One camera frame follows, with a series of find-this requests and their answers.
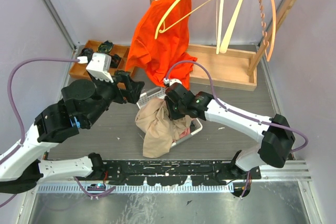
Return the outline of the orange red t shirt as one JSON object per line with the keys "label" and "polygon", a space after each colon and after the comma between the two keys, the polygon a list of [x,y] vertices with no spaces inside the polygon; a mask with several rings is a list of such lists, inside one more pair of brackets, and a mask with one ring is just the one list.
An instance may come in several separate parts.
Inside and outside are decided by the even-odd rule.
{"label": "orange red t shirt", "polygon": [[189,45],[188,17],[192,0],[181,0],[169,13],[164,25],[170,29],[157,33],[159,21],[175,0],[153,1],[138,23],[129,50],[126,70],[139,67],[157,86],[163,86],[168,74],[179,79],[187,89],[190,87],[190,72],[196,57],[187,53]]}

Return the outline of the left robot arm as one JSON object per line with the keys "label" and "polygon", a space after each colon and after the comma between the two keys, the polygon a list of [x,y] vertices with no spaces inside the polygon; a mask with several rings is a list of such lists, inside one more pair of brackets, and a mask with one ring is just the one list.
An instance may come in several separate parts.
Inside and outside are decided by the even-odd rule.
{"label": "left robot arm", "polygon": [[25,133],[24,141],[1,157],[1,192],[20,194],[38,183],[69,177],[99,180],[105,174],[100,154],[78,159],[41,160],[51,148],[90,129],[111,103],[136,104],[145,83],[134,81],[129,72],[118,70],[107,80],[90,75],[62,88],[62,99],[45,108]]}

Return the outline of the cream wooden hanger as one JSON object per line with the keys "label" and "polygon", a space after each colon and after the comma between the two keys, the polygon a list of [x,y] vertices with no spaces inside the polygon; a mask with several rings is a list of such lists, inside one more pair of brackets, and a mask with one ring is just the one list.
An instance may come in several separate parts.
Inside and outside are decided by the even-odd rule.
{"label": "cream wooden hanger", "polygon": [[243,1],[244,0],[238,0],[237,5],[235,7],[235,10],[233,12],[233,15],[231,17],[231,20],[230,20],[230,22],[228,24],[226,33],[224,35],[224,38],[223,38],[222,43],[221,43],[220,48],[219,48],[219,51],[222,54],[224,54],[224,53],[227,52],[227,49],[228,49],[228,46],[229,46],[229,43],[230,43],[233,31],[234,31],[238,15],[239,15],[241,6],[243,4]]}

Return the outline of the beige t shirt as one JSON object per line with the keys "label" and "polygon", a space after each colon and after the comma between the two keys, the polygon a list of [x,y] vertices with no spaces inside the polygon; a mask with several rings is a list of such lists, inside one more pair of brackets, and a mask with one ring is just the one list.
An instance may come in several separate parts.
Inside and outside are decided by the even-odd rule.
{"label": "beige t shirt", "polygon": [[170,151],[174,140],[191,125],[191,117],[171,120],[166,102],[153,98],[142,107],[136,117],[135,124],[145,133],[143,141],[143,156],[158,158]]}

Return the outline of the pink t shirt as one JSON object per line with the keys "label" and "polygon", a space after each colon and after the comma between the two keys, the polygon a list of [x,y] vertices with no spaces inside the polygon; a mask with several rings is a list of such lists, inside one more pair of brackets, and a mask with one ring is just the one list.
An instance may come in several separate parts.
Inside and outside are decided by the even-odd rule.
{"label": "pink t shirt", "polygon": [[183,141],[187,140],[191,136],[191,129],[187,128],[184,132],[180,134],[180,137],[178,140],[174,140],[171,147],[176,146],[177,144],[182,143]]}

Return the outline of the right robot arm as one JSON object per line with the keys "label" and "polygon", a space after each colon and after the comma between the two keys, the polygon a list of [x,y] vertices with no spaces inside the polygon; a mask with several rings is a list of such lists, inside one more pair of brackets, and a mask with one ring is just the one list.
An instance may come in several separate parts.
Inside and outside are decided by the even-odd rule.
{"label": "right robot arm", "polygon": [[249,136],[256,145],[239,150],[227,167],[227,172],[241,179],[253,168],[269,165],[284,167],[295,142],[287,119],[276,114],[270,118],[253,114],[225,104],[212,94],[193,94],[182,84],[174,83],[165,90],[164,98],[169,117],[177,120],[185,116],[225,125]]}

